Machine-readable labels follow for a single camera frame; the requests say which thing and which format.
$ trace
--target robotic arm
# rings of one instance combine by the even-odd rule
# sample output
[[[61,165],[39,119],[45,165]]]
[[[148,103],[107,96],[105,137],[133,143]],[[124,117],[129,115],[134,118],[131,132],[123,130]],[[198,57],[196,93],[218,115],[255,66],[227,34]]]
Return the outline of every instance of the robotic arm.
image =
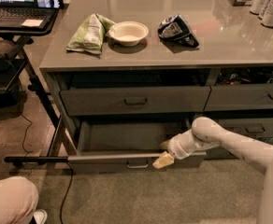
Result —
[[[167,152],[155,161],[155,168],[162,168],[189,157],[197,150],[206,150],[222,146],[266,174],[262,198],[258,211],[257,223],[273,223],[273,146],[252,138],[232,133],[221,127],[212,119],[194,120],[192,129],[174,136],[161,144]]]

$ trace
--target person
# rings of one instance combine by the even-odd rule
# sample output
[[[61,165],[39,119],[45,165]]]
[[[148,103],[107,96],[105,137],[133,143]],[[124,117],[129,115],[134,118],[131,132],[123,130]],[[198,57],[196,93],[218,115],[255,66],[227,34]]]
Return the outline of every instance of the person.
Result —
[[[54,0],[50,0],[50,7],[54,8]]]
[[[38,191],[22,176],[0,180],[0,224],[44,224],[45,210],[36,210]]]

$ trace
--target floor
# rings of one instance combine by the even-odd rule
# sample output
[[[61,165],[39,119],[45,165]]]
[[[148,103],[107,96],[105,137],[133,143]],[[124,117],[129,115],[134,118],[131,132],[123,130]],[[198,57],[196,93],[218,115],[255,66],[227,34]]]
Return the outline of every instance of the floor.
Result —
[[[40,77],[38,67],[53,38],[54,31],[25,47]],[[25,72],[20,81],[19,102],[0,108],[0,179],[22,175],[33,181],[47,223],[61,223],[61,214],[67,224],[255,223],[264,177],[240,160],[166,172],[74,173],[73,179],[66,164],[4,162],[5,156],[39,155],[51,126],[38,97],[27,90]]]

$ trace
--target person's leg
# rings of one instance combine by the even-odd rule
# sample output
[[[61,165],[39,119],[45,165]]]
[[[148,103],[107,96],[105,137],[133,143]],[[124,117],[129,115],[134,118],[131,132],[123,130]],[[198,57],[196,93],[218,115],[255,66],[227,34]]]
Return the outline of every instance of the person's leg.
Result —
[[[25,177],[0,180],[0,223],[29,223],[37,201],[36,186]]]

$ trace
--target bowl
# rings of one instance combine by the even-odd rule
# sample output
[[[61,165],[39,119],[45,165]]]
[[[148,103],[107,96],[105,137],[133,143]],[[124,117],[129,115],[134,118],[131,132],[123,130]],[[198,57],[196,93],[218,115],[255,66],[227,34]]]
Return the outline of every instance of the bowl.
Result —
[[[123,21],[114,24],[109,29],[109,35],[121,45],[132,47],[148,35],[148,28],[135,21]]]

